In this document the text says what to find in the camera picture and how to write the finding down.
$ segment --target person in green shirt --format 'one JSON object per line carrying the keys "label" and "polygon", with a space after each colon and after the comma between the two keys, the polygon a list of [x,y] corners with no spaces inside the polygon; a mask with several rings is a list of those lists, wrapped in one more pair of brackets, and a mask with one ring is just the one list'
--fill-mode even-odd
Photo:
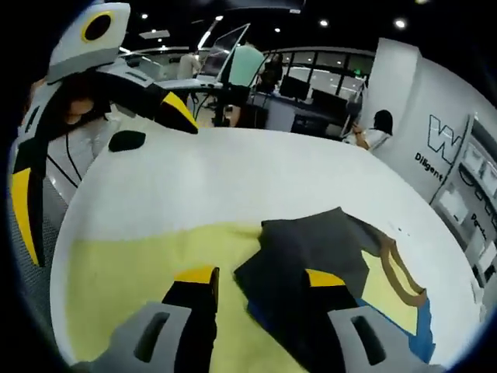
{"label": "person in green shirt", "polygon": [[[252,84],[254,77],[259,74],[259,70],[262,67],[264,60],[264,54],[258,51],[255,45],[247,39],[245,45],[241,45],[235,49],[229,82],[232,85],[249,87]],[[241,110],[242,109],[239,106],[233,106],[230,127],[236,127],[237,122],[240,119]]]}

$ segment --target woman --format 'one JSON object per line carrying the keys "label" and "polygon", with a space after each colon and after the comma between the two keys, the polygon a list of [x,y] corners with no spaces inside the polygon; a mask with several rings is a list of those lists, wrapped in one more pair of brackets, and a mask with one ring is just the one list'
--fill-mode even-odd
{"label": "woman", "polygon": [[278,82],[283,77],[283,55],[275,54],[273,58],[266,62],[264,72],[261,74],[261,82],[257,90],[264,93],[272,93]]}
{"label": "woman", "polygon": [[380,147],[392,136],[394,119],[388,110],[380,110],[374,116],[373,128],[363,130],[356,124],[352,127],[352,134],[343,139],[347,144],[360,146],[372,151]]}

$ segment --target person in white shirt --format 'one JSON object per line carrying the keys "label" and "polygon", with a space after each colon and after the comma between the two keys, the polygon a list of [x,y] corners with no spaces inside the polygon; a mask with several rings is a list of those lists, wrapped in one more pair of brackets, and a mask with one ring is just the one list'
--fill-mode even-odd
{"label": "person in white shirt", "polygon": [[[179,59],[178,74],[177,79],[191,79],[195,74],[197,74],[202,68],[202,64],[199,62],[196,56],[196,47],[189,47],[188,53],[184,54]],[[178,93],[178,97],[185,103],[188,102],[188,93]]]}
{"label": "person in white shirt", "polygon": [[368,151],[379,148],[392,136],[394,119],[388,110],[380,110],[374,116],[373,128],[363,130],[356,124],[352,127],[352,133],[347,135],[343,142],[360,146]]}

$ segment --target person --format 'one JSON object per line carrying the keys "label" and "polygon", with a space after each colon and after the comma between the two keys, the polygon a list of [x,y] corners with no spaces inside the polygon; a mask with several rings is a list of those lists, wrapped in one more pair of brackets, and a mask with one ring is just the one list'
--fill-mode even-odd
{"label": "person", "polygon": [[[252,44],[250,37],[247,37],[245,45],[241,45],[235,49],[229,77],[230,84],[240,87],[250,87],[254,77],[259,73],[264,60],[264,54]],[[236,127],[241,111],[242,108],[240,106],[233,105],[230,127]]]}
{"label": "person", "polygon": [[283,54],[278,53],[266,62],[264,72],[261,74],[261,81],[257,85],[257,90],[265,93],[272,93],[278,82],[283,77]]}
{"label": "person", "polygon": [[392,136],[393,117],[388,110],[380,110],[374,116],[373,128],[363,130],[357,124],[352,127],[352,134],[343,139],[343,142],[360,146],[370,152],[382,146]]}
{"label": "person", "polygon": [[[194,46],[188,47],[188,53],[184,54],[179,59],[178,74],[177,79],[191,79],[193,76],[200,71],[202,67],[201,63],[196,57],[197,48]],[[178,93],[178,97],[187,105],[188,103],[187,92]]]}

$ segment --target yellow fabric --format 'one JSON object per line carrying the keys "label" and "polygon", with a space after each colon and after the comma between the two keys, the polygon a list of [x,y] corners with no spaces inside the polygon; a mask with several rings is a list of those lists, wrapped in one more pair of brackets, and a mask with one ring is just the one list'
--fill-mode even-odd
{"label": "yellow fabric", "polygon": [[194,270],[185,270],[181,274],[176,275],[174,281],[209,284],[210,276],[212,275],[214,268],[214,266],[205,266]]}
{"label": "yellow fabric", "polygon": [[186,107],[185,103],[173,92],[168,93],[168,95],[162,100],[162,102],[167,103],[171,105],[172,107],[176,108],[183,116],[191,123],[193,124],[196,128],[199,126],[196,124],[195,118],[193,118],[192,114],[188,110],[188,107]]}
{"label": "yellow fabric", "polygon": [[320,270],[305,270],[309,276],[311,287],[342,286],[345,282],[334,274],[327,274]]}
{"label": "yellow fabric", "polygon": [[302,372],[246,312],[233,271],[259,250],[260,226],[210,225],[127,242],[78,241],[71,248],[66,312],[75,356],[91,361],[112,331],[147,301],[161,301],[174,276],[220,267],[214,373]]}
{"label": "yellow fabric", "polygon": [[26,249],[33,263],[38,266],[40,264],[34,249],[33,237],[31,236],[30,212],[28,209],[30,173],[31,169],[24,169],[12,175],[12,205]]}
{"label": "yellow fabric", "polygon": [[[406,305],[397,296],[394,289],[388,282],[385,272],[383,271],[381,259],[372,256],[365,251],[362,253],[367,266],[370,268],[366,286],[364,287],[363,300],[383,312],[402,329],[416,335],[418,309],[416,307]],[[402,270],[398,267],[391,255],[389,256],[389,261],[394,269],[394,272],[397,274],[397,278],[402,287],[407,292],[416,294],[409,286],[404,272],[402,272]]]}

